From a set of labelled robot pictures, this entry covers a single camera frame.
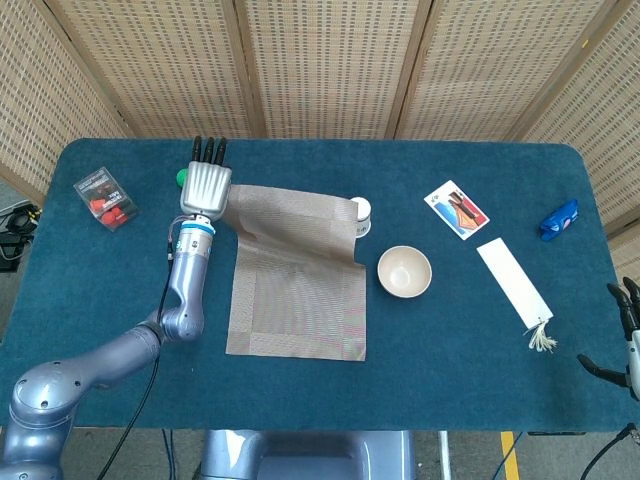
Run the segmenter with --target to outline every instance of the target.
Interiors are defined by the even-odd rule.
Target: clear plastic box
[[[106,167],[96,170],[73,187],[93,216],[111,231],[139,212]]]

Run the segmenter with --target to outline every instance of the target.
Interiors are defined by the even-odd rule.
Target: white bowl
[[[431,283],[431,264],[420,250],[413,247],[391,247],[378,261],[378,278],[391,295],[417,297]]]

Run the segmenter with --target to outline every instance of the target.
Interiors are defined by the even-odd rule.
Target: playing card
[[[424,197],[424,201],[463,240],[489,223],[489,217],[451,180]]]

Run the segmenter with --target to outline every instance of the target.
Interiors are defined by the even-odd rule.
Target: green ball
[[[176,182],[178,182],[178,186],[182,188],[184,186],[184,181],[187,179],[187,169],[183,168],[176,175]]]

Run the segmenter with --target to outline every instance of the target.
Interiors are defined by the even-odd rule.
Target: blue tabletop
[[[180,213],[175,174],[191,140],[70,144],[58,163],[31,259],[0,347],[0,400],[19,375],[110,340],[156,308],[166,274],[166,232]],[[613,430],[630,396],[588,375],[586,353],[622,368],[625,348],[606,239],[580,155],[563,145],[232,140],[233,182],[366,197],[372,230],[357,242],[367,266],[365,362],[225,355],[235,233],[219,222],[205,284],[206,326],[195,344],[163,347],[138,425],[253,429]],[[140,207],[112,233],[73,184],[106,166]],[[423,197],[454,180],[491,218],[460,240]],[[537,225],[577,198],[580,218],[542,242]],[[476,248],[502,237],[555,314],[553,354],[528,349],[515,310]],[[431,261],[422,296],[401,300],[376,278],[393,245]],[[92,391],[79,425],[123,426],[150,370]],[[2,409],[0,423],[7,420]]]

